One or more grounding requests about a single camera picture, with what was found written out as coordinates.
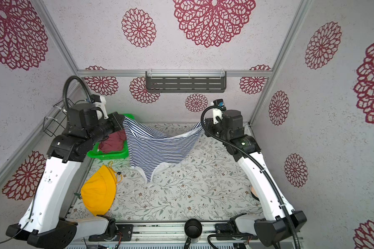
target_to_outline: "black mug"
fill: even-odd
[[[189,219],[184,225],[184,232],[187,235],[184,249],[188,249],[190,247],[191,239],[196,239],[201,236],[202,225],[197,219]]]

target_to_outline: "navy and white striped fabric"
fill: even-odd
[[[155,169],[161,163],[181,162],[192,150],[202,131],[201,123],[197,123],[189,132],[168,137],[128,117],[125,117],[123,125],[128,142],[130,166],[140,167],[147,182],[151,182]]]

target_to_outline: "green plastic tray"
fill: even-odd
[[[134,119],[134,116],[132,114],[126,113],[122,114],[125,115],[128,118]],[[113,159],[122,159],[129,156],[129,149],[128,149],[128,142],[123,142],[123,150],[121,151],[112,151],[109,153],[103,153],[98,150],[98,146],[100,143],[96,143],[93,147],[93,150],[89,151],[87,153],[87,156],[90,158],[98,158],[100,160],[113,160]]]

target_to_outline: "yellow hat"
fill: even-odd
[[[80,194],[92,214],[103,215],[110,209],[115,198],[116,183],[113,169],[103,165],[83,185]]]

